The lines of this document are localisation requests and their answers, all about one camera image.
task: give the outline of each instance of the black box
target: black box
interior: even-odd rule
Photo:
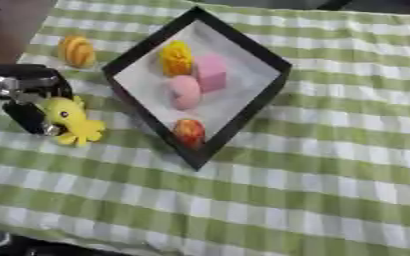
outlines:
[[[174,39],[186,41],[193,55],[203,54],[207,49],[220,51],[228,62],[227,87],[205,94],[197,110],[184,113],[166,106],[164,98],[168,96],[159,97],[166,93],[165,86],[157,85],[168,79],[163,77],[157,61],[158,51]],[[117,96],[137,110],[166,143],[198,170],[276,97],[291,68],[290,63],[265,47],[194,7],[107,64],[103,72]],[[171,132],[176,116],[188,118],[195,114],[194,119],[204,123],[208,134],[205,144],[197,150],[185,146]]]

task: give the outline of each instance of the yellow toy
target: yellow toy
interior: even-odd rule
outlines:
[[[77,140],[78,146],[83,146],[88,141],[101,139],[101,132],[105,124],[98,120],[88,120],[84,111],[84,103],[75,96],[74,100],[62,97],[48,99],[43,107],[46,118],[50,123],[64,125],[68,132],[57,136],[60,144],[68,145]]]
[[[66,36],[57,46],[59,58],[75,68],[91,67],[96,61],[93,46],[83,36]]]
[[[163,73],[167,76],[189,75],[193,56],[185,42],[174,40],[160,52]]]

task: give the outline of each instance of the toy food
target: toy food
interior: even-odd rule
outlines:
[[[169,88],[174,97],[174,107],[185,110],[195,107],[200,102],[200,86],[192,76],[175,76],[169,81]]]
[[[70,100],[62,97],[48,99],[43,106],[43,111],[50,123],[64,125],[68,131],[57,136],[60,144],[72,144],[77,140],[78,146],[83,146],[88,141],[98,141],[105,124],[98,120],[87,120],[83,109],[84,103],[79,97]]]
[[[163,73],[167,76],[189,75],[193,57],[185,42],[174,40],[160,52]]]
[[[201,91],[211,92],[225,88],[226,68],[223,58],[217,54],[208,54],[196,58],[197,80]]]
[[[198,149],[205,140],[205,129],[203,125],[193,119],[180,119],[174,127],[174,134],[186,146]]]
[[[75,68],[88,68],[96,61],[93,46],[83,36],[66,36],[58,45],[59,58]]]

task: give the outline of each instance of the red apple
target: red apple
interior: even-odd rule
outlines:
[[[180,119],[174,127],[174,134],[185,143],[186,146],[194,149],[200,148],[205,140],[205,128],[193,119]]]

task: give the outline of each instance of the yellow octopus toy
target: yellow octopus toy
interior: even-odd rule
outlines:
[[[83,146],[87,141],[98,141],[105,130],[105,124],[99,120],[88,120],[84,111],[84,102],[75,96],[73,100],[54,97],[48,99],[43,111],[49,122],[64,125],[67,132],[57,136],[57,142],[64,145]]]

